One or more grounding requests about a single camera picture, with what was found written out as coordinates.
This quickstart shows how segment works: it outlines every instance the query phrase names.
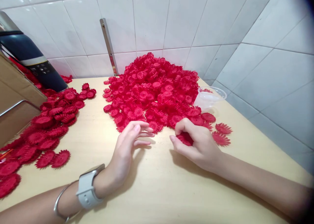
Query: bracelet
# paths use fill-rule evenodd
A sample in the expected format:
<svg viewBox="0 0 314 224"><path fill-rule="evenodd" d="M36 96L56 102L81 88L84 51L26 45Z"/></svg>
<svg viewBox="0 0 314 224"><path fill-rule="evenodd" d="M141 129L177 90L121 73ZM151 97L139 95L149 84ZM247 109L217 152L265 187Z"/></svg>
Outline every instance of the bracelet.
<svg viewBox="0 0 314 224"><path fill-rule="evenodd" d="M65 190L66 190L67 188L69 188L69 186L72 185L74 182L68 184L68 185L61 191L60 195L58 196L58 198L57 198L57 200L56 200L55 206L54 206L54 208L53 208L53 211L55 212L55 214L56 214L57 216L61 217L62 219L64 219L65 222L67 222L67 221L70 219L70 216L64 217L64 216L62 216L62 215L59 213L59 211L58 211L58 203L59 203L59 200L60 200L61 195L62 195L62 194L65 192Z"/></svg>

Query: table surface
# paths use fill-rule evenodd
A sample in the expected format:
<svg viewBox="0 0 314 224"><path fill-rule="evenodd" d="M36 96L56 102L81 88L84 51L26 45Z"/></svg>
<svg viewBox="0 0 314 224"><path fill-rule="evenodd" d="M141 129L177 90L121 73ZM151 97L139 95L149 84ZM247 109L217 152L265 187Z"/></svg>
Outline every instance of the table surface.
<svg viewBox="0 0 314 224"><path fill-rule="evenodd" d="M86 100L77 122L61 139L56 152L68 149L69 162L61 169L37 169L24 165L20 185L0 202L0 211L29 197L70 183L98 164L110 162L119 135L109 115L103 112L108 103L102 97L108 78L74 79L69 87L80 91L88 82L97 90ZM200 86L207 86L199 80ZM313 177L252 125L228 102L215 107L217 122L232 127L231 145L221 148L255 166L304 185ZM137 149L124 184L95 209L81 212L75 223L286 223L274 208L213 174L210 174L173 151L165 127L151 140L150 148Z"/></svg>

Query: hand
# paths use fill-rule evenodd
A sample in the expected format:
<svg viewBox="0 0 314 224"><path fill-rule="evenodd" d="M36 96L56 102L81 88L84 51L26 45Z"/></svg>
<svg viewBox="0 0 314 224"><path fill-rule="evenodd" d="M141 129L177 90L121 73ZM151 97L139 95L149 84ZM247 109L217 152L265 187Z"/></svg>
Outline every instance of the hand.
<svg viewBox="0 0 314 224"><path fill-rule="evenodd" d="M98 197L105 197L119 188L127 178L132 161L133 146L149 145L149 141L137 140L139 137L154 137L153 129L147 122L131 121L118 136L117 144L109 165L96 177L94 182L103 187Z"/></svg>
<svg viewBox="0 0 314 224"><path fill-rule="evenodd" d="M216 172L221 163L223 152L218 148L211 133L206 127L196 126L184 118L176 124L175 134L188 132L193 139L193 146L186 146L177 137L170 136L174 150L184 155L196 165L209 172Z"/></svg>

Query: watch band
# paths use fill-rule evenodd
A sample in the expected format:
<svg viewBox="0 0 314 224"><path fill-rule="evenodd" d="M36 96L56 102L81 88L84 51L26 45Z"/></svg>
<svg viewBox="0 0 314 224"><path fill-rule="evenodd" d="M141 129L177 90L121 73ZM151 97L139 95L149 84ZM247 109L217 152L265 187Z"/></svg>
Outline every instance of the watch band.
<svg viewBox="0 0 314 224"><path fill-rule="evenodd" d="M81 205L85 209L90 209L103 201L103 199L96 197L95 188L93 187L94 176L95 173L91 172L79 177L76 196L78 196Z"/></svg>

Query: cardboard box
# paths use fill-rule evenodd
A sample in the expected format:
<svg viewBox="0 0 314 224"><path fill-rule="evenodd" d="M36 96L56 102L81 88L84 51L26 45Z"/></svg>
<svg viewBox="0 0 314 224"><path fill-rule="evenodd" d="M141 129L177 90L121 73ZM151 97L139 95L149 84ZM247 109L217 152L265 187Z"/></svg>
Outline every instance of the cardboard box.
<svg viewBox="0 0 314 224"><path fill-rule="evenodd" d="M0 114L16 103L27 100L38 108L46 96L0 52ZM22 102L0 117L0 148L14 140L40 111Z"/></svg>

